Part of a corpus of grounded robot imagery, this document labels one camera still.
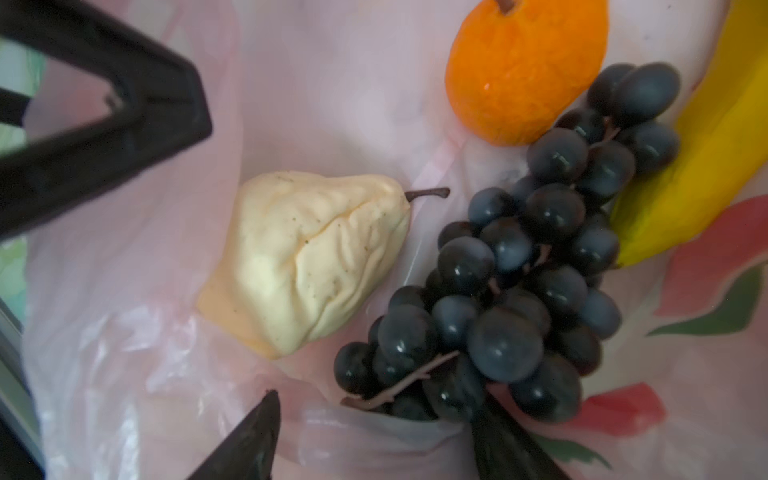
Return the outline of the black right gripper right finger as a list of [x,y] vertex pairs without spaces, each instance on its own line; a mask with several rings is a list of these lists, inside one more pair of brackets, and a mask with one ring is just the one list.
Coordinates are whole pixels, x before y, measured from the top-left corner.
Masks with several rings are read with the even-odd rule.
[[490,393],[471,422],[481,480],[570,480]]

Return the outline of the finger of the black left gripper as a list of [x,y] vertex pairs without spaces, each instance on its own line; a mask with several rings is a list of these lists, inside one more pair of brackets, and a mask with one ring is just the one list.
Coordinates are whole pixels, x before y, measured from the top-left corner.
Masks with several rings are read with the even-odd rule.
[[83,1],[4,1],[3,37],[108,80],[123,106],[1,159],[1,237],[35,228],[207,139],[195,66]]

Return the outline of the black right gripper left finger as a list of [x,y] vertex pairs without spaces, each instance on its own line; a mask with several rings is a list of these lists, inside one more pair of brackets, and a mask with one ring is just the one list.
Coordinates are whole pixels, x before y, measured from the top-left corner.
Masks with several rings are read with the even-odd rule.
[[188,480],[270,480],[281,427],[281,404],[268,390]]

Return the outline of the pink printed plastic bag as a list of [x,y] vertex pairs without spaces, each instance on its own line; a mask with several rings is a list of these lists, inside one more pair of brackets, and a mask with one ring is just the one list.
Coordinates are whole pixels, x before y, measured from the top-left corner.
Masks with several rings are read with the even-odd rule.
[[[332,361],[423,279],[472,190],[518,149],[461,128],[443,87],[469,1],[102,1],[191,60],[209,140],[31,231],[23,363],[51,479],[183,479],[269,389],[278,479],[473,479],[468,429],[354,412]],[[278,362],[203,318],[238,184],[275,170],[385,174],[451,196],[414,213],[390,279],[349,326]],[[575,479],[767,475],[767,173],[706,231],[609,273],[624,323],[576,422],[528,421]]]

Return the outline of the fake pale yellow pear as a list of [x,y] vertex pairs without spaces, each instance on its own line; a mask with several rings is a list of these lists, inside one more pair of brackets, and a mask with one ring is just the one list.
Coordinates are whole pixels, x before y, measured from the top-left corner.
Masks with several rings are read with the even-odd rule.
[[201,288],[201,316],[274,360],[346,325],[396,264],[412,203],[385,175],[255,176],[236,190],[220,260]]

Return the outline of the fake orange tangerine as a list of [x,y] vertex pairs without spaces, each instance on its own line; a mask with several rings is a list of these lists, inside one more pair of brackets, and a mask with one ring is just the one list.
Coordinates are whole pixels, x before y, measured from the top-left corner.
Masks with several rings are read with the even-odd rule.
[[450,106],[493,145],[530,144],[596,79],[608,35],[606,1],[481,1],[450,50]]

